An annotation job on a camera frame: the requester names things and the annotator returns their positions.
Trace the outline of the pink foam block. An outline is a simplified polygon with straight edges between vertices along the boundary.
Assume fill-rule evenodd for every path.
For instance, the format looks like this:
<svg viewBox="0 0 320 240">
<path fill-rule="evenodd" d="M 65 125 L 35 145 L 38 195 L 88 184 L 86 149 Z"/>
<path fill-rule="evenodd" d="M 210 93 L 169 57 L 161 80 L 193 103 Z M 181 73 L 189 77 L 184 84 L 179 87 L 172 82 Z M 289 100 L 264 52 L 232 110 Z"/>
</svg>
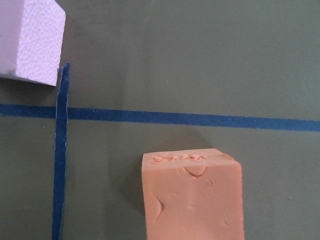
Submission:
<svg viewBox="0 0 320 240">
<path fill-rule="evenodd" d="M 65 21 L 54 0 L 2 0 L 0 76 L 56 86 Z"/>
</svg>

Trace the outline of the long blue tape strip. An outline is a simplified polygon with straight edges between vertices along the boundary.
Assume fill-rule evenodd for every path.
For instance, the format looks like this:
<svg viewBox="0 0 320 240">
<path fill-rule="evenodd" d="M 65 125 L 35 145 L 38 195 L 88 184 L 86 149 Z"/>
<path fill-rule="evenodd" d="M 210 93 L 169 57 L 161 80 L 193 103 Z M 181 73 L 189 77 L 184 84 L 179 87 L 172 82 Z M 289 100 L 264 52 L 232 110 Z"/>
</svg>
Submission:
<svg viewBox="0 0 320 240">
<path fill-rule="evenodd" d="M 54 182 L 51 229 L 51 238 L 53 240 L 59 240 L 61 238 L 63 210 L 65 203 L 69 84 L 70 63 L 67 63 L 61 69 L 60 87 L 56 97 Z"/>
</svg>

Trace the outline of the orange foam block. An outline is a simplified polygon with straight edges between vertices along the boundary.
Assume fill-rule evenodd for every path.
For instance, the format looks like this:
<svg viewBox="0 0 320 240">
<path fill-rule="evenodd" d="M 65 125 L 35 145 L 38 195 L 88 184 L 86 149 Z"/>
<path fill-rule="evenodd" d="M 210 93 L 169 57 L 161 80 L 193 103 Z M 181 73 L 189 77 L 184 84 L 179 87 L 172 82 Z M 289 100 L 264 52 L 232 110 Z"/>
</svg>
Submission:
<svg viewBox="0 0 320 240">
<path fill-rule="evenodd" d="M 242 240 L 242 166 L 214 148 L 145 153 L 149 240 Z"/>
</svg>

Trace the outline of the crossing blue tape strip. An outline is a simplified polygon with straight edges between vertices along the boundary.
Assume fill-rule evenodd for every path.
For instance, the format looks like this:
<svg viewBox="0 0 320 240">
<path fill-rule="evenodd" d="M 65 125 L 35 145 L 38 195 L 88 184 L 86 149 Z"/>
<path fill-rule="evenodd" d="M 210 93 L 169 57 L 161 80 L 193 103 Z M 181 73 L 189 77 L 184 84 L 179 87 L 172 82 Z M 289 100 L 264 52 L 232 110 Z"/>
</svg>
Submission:
<svg viewBox="0 0 320 240">
<path fill-rule="evenodd" d="M 69 107 L 70 120 L 319 132 L 318 120 Z"/>
</svg>

